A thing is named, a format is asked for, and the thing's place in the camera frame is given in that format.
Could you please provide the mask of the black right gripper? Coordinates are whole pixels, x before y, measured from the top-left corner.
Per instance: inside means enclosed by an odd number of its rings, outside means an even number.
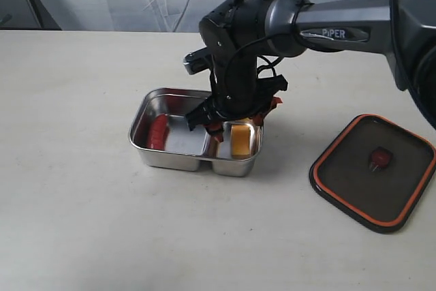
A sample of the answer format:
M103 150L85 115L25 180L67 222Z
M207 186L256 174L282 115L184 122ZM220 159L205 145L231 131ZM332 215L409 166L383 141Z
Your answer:
M204 18L199 28L213 60L211 95L185 115L188 128L201 125L221 143L226 121L249 118L255 126L262 127L266 116L283 103L275 94L287 89L282 75L258 78L257 58L265 55L260 46L279 34L255 37L239 46L236 36L223 24Z

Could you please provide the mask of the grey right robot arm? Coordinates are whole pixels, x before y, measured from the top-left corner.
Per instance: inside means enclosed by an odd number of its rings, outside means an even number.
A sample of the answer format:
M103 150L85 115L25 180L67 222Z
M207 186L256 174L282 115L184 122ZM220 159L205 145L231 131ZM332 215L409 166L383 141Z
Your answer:
M223 124L262 124L287 89L282 76L260 78L257 59L306 50L385 56L398 89L435 123L435 0L226 0L199 24L205 47L185 58L190 74L210 70L211 94L185 116L221 139Z

